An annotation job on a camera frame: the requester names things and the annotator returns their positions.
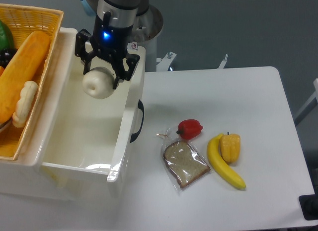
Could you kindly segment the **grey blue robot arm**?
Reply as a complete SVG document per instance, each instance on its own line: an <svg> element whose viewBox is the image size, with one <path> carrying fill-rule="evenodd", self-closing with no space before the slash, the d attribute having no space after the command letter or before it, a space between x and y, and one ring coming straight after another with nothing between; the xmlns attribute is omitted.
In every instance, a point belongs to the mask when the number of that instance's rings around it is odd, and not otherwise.
<svg viewBox="0 0 318 231"><path fill-rule="evenodd" d="M75 55L87 74L91 60L98 57L112 65L116 74L113 88L130 80L140 57L129 54L127 45L138 10L145 0L82 0L85 9L96 14L92 33L82 29L76 35Z"/></svg>

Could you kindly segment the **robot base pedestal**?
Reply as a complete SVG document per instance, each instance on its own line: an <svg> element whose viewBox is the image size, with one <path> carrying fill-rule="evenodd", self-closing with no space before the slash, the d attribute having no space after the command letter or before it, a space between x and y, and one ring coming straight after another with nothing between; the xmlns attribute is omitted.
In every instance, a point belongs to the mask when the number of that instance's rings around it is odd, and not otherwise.
<svg viewBox="0 0 318 231"><path fill-rule="evenodd" d="M146 50L145 71L157 70L157 39L163 29L163 17L161 12L149 5L141 15L137 15L133 25L133 31L129 42L136 42Z"/></svg>

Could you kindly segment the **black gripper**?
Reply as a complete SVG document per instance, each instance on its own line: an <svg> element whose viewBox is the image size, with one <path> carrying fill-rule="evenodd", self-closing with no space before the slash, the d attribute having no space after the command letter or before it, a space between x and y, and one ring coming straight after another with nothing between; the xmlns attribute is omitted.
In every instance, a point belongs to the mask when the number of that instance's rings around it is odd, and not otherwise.
<svg viewBox="0 0 318 231"><path fill-rule="evenodd" d="M121 81L129 81L132 78L140 56L127 54L132 27L115 27L111 25L111 19L112 14L107 11L102 16L96 16L92 36L86 29L76 34L75 56L79 57L84 65L84 75L89 72L95 55L111 63L116 74L113 89L117 89ZM86 42L89 41L94 51L86 51Z"/></svg>

